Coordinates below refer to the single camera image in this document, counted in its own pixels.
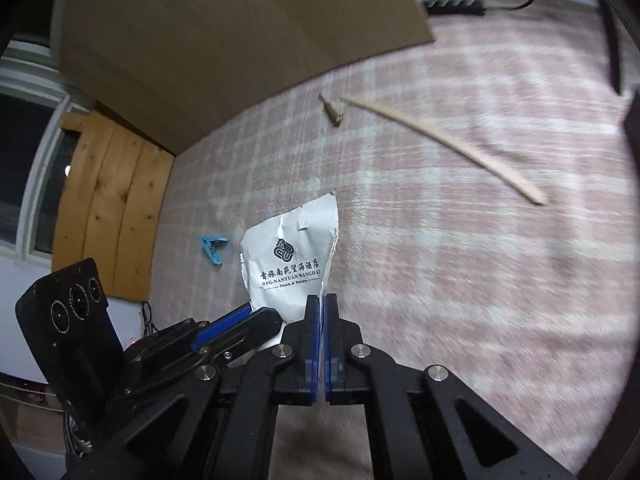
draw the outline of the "plaid cloth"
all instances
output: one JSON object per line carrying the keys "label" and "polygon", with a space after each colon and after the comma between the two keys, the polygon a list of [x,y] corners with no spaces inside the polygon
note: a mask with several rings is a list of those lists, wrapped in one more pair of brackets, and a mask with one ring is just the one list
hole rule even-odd
{"label": "plaid cloth", "polygon": [[[244,230],[335,191],[328,292],[367,343],[441,363],[576,472],[626,381],[638,339],[638,182],[607,82],[595,9],[431,20],[437,41],[363,60],[244,111],[174,164],[154,252],[158,326],[246,301]],[[332,127],[322,92],[344,121]],[[338,98],[360,94],[449,130],[537,183],[496,176]],[[230,238],[214,267],[201,235]],[[273,478],[370,478],[361,407],[281,408]]]}

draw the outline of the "white window frame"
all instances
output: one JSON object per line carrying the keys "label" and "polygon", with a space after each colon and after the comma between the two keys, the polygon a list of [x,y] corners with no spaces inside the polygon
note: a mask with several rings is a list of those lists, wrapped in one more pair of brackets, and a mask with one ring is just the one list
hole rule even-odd
{"label": "white window frame", "polygon": [[64,133],[65,112],[90,113],[95,101],[69,85],[57,70],[51,50],[25,41],[9,42],[0,57],[0,93],[53,108],[36,154],[20,205],[15,244],[0,240],[0,254],[50,269],[51,255],[35,250],[40,206],[53,160]]}

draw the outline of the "triangular cutout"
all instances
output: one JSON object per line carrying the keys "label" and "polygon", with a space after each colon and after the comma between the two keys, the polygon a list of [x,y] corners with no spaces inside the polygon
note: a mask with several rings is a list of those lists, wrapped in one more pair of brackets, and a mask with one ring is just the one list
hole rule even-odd
{"label": "triangular cutout", "polygon": [[516,445],[465,399],[457,399],[455,406],[480,465],[491,467],[518,452]]}

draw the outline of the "wooden stick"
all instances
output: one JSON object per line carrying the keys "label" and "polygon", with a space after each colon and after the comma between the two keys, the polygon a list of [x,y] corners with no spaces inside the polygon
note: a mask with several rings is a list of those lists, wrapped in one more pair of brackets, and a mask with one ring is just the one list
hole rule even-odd
{"label": "wooden stick", "polygon": [[441,142],[445,146],[449,146],[450,148],[456,150],[458,153],[466,156],[466,158],[471,159],[476,164],[479,164],[480,166],[499,176],[507,184],[513,186],[533,203],[548,203],[548,198],[546,197],[545,193],[538,186],[531,183],[517,171],[508,168],[499,160],[479,151],[473,146],[469,146],[464,142],[460,142],[459,140],[453,138],[448,132],[439,130],[436,126],[427,124],[421,120],[399,112],[398,110],[394,110],[391,107],[369,101],[368,99],[363,99],[359,96],[342,94],[340,97],[348,103],[359,106],[360,108],[364,108],[365,110],[375,112],[379,115],[382,115],[383,117],[386,117],[387,119],[397,121],[401,124],[404,124],[405,126],[416,130],[417,132],[431,137],[431,139],[435,139],[438,142]]}

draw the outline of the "blue clip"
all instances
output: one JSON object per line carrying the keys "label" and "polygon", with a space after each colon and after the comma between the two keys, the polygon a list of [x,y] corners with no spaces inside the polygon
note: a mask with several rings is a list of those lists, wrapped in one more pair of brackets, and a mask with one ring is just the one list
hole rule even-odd
{"label": "blue clip", "polygon": [[222,236],[200,237],[200,245],[214,265],[222,265],[222,258],[215,250],[216,244],[226,244],[228,241],[228,238],[223,238]]}

